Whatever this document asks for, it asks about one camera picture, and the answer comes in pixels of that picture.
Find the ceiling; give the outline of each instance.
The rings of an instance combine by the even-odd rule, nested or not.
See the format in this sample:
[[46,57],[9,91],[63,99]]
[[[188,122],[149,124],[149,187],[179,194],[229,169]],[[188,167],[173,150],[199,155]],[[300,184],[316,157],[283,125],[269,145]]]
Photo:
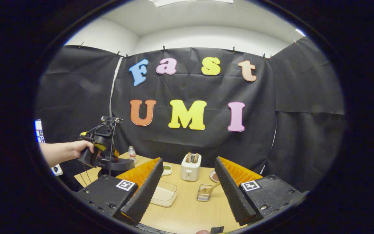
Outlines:
[[133,0],[102,18],[115,22],[139,37],[188,26],[225,26],[263,33],[285,43],[301,34],[292,25],[246,0],[233,4],[215,1],[189,1],[156,7],[150,0]]

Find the wooden table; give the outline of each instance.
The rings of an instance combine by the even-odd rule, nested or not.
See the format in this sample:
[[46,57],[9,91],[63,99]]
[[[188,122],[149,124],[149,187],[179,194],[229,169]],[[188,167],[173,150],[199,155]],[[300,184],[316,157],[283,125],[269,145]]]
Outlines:
[[[128,153],[122,154],[119,158],[129,158]],[[137,164],[139,166],[152,159],[137,155]],[[180,178],[181,165],[174,163],[164,163],[172,166],[170,175],[163,175],[160,181],[168,182],[177,186],[177,198],[171,207],[162,207],[150,203],[141,219],[141,223],[162,231],[168,231],[178,234],[195,234],[199,230],[210,231],[213,227],[224,226],[224,232],[233,231],[240,228],[235,221],[233,213],[230,210],[226,195],[221,186],[213,190],[209,201],[197,201],[197,190],[200,184],[214,185],[209,174],[214,168],[200,168],[199,179],[197,181],[185,181]],[[93,182],[98,178],[98,172],[101,168],[92,168],[86,172],[75,175],[74,177],[85,187],[89,185],[89,179]]]

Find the foam letter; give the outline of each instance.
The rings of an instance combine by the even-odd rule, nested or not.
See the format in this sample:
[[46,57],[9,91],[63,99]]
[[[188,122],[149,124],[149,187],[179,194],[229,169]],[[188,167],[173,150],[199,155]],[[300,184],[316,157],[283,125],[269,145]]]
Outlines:
[[229,102],[227,104],[231,110],[230,125],[227,130],[230,132],[242,132],[245,127],[242,125],[242,109],[245,107],[243,102]]
[[190,123],[190,129],[193,130],[204,130],[206,126],[203,124],[203,117],[205,112],[205,101],[195,101],[191,105],[191,108],[187,111],[184,102],[181,100],[172,100],[169,102],[172,105],[172,117],[171,122],[168,124],[171,128],[179,128],[178,118],[184,128]]
[[131,120],[132,123],[139,126],[147,126],[153,121],[154,105],[157,104],[155,100],[146,100],[147,105],[147,116],[145,119],[139,118],[139,106],[142,104],[141,100],[132,100],[131,104]]
[[177,60],[173,58],[166,58],[160,61],[160,65],[158,65],[156,71],[157,73],[160,74],[168,74],[172,75],[174,74],[177,70],[175,69],[175,65],[177,65]]
[[255,69],[255,65],[252,65],[249,60],[239,62],[239,67],[242,67],[242,76],[247,81],[255,81],[256,76],[252,75],[252,69]]
[[141,62],[133,65],[129,68],[129,71],[132,72],[134,77],[134,86],[137,86],[145,81],[145,77],[142,74],[147,74],[147,68],[144,65],[148,64],[148,60],[143,59]]
[[205,75],[217,75],[220,73],[220,60],[218,58],[206,57],[203,59],[202,73]]

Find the white wall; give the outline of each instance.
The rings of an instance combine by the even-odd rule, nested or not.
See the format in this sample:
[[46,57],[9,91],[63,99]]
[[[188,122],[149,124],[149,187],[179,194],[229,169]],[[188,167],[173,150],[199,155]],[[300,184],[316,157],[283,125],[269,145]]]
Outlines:
[[232,49],[255,55],[274,55],[289,46],[274,37],[239,28],[194,26],[175,28],[141,37],[134,54],[181,47],[209,47]]
[[96,19],[77,32],[66,45],[81,45],[108,50],[120,55],[133,55],[139,37],[128,29],[108,21]]

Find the plastic bottle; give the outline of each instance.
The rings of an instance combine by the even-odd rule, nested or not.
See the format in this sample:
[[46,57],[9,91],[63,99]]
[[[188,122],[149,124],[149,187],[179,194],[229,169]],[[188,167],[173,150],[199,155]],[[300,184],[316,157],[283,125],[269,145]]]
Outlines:
[[130,145],[128,148],[128,154],[129,154],[129,159],[134,160],[134,163],[136,164],[137,163],[136,154],[135,154],[134,147],[132,145]]

